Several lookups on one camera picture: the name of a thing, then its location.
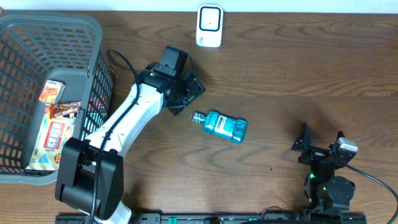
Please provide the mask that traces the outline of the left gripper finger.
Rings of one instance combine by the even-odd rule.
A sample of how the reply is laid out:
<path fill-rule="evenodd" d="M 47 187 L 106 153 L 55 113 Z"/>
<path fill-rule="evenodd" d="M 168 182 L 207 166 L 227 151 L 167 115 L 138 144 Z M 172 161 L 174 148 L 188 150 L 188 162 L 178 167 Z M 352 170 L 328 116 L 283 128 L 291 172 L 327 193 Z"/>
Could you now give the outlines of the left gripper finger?
<path fill-rule="evenodd" d="M 183 111 L 187 106 L 186 105 L 173 105 L 168 106 L 167 108 L 173 115 L 178 115 L 181 111 Z"/>
<path fill-rule="evenodd" d="M 189 100 L 194 100 L 205 91 L 202 82 L 199 81 L 197 76 L 193 73 L 186 79 L 186 84 L 188 89 L 187 97 Z"/>

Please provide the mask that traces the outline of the blue mouthwash bottle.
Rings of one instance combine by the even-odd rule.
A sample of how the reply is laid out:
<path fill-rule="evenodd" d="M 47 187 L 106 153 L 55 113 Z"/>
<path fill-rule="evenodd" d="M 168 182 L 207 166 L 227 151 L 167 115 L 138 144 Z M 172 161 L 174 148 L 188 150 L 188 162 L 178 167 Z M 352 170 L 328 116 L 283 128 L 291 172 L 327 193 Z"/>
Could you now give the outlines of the blue mouthwash bottle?
<path fill-rule="evenodd" d="M 190 118 L 194 123 L 202 124 L 205 133 L 228 139 L 235 144 L 244 141 L 248 128 L 247 121 L 234 119 L 217 111 L 210 111 L 208 114 L 194 112 Z"/>

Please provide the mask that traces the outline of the orange chocolate bar wrapper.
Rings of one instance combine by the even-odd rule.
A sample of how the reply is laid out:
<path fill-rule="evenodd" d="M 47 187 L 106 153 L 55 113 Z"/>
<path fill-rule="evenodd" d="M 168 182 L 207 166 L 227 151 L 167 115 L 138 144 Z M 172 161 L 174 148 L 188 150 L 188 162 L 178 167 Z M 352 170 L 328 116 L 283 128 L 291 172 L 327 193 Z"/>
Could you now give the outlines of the orange chocolate bar wrapper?
<path fill-rule="evenodd" d="M 60 116 L 67 116 L 70 114 L 77 113 L 81 106 L 80 101 L 72 102 L 72 103 L 64 103 L 64 104 L 57 104 L 57 105 L 50 105 L 49 106 L 49 118 L 57 118 Z"/>

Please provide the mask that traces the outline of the small orange box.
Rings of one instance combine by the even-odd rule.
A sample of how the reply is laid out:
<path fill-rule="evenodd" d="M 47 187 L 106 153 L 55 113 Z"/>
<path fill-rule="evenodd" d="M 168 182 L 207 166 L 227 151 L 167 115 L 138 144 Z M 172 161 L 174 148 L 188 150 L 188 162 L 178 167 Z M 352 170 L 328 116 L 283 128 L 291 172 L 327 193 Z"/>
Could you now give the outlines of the small orange box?
<path fill-rule="evenodd" d="M 46 104 L 56 105 L 65 90 L 65 84 L 59 81 L 47 80 L 39 95 L 39 101 Z"/>

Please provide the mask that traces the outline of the yellow white snack bag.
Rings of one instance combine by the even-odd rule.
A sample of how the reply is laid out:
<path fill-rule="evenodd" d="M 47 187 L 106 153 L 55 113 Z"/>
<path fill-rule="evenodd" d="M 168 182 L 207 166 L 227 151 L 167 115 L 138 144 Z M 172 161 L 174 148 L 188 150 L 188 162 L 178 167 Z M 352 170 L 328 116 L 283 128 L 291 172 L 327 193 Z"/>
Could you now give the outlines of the yellow white snack bag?
<path fill-rule="evenodd" d="M 27 170 L 58 170 L 62 148 L 73 136 L 78 112 L 50 119 L 49 106 L 50 104 L 45 105 L 43 120 L 35 142 L 34 151 L 26 167 Z"/>

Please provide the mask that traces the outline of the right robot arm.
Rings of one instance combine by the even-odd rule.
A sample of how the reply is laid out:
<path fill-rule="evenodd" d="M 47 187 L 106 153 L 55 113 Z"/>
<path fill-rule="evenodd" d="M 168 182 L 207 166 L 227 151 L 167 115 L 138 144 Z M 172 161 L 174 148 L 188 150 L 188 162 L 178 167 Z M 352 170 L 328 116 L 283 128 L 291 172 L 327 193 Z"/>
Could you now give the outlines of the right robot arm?
<path fill-rule="evenodd" d="M 312 221 L 316 215 L 336 217 L 348 211 L 356 186 L 347 178 L 336 176 L 335 170 L 347 166 L 358 152 L 357 144 L 339 131 L 328 148 L 314 146 L 308 124 L 304 123 L 292 150 L 301 153 L 299 163 L 310 166 L 304 183 L 310 208 L 303 212 L 303 217 Z"/>

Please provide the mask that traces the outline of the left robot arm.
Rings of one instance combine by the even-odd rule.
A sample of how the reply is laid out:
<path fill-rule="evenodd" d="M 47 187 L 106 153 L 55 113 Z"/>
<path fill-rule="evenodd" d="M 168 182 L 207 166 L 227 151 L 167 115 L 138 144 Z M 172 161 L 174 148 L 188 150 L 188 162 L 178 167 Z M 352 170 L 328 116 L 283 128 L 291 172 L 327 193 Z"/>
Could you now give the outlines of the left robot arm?
<path fill-rule="evenodd" d="M 131 90 L 111 117 L 84 139 L 70 138 L 62 149 L 55 198 L 84 216 L 72 223 L 129 223 L 132 211 L 122 202 L 124 157 L 146 124 L 162 109 L 179 114 L 205 88 L 185 64 L 192 57 L 166 46 L 159 62 L 136 72 Z"/>

